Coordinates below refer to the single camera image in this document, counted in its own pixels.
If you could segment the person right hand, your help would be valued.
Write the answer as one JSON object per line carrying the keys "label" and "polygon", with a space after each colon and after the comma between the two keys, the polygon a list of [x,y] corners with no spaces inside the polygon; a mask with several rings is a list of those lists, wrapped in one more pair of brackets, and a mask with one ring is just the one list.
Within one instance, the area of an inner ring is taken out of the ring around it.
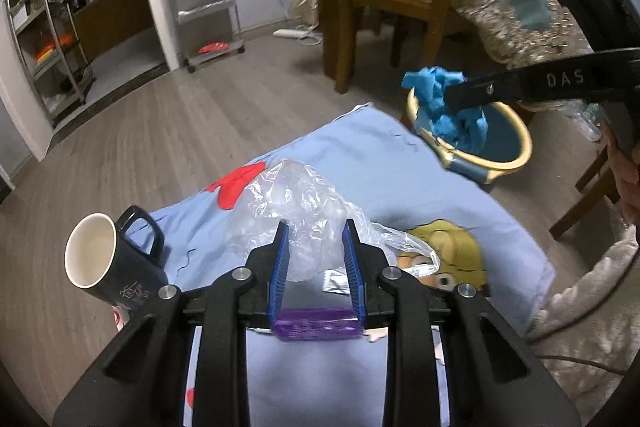
{"label": "person right hand", "polygon": [[640,208],[639,147],[626,155],[617,145],[615,133],[604,122],[602,132],[608,143],[608,162],[614,174],[616,190],[620,194],[620,205],[625,219],[638,225]]}

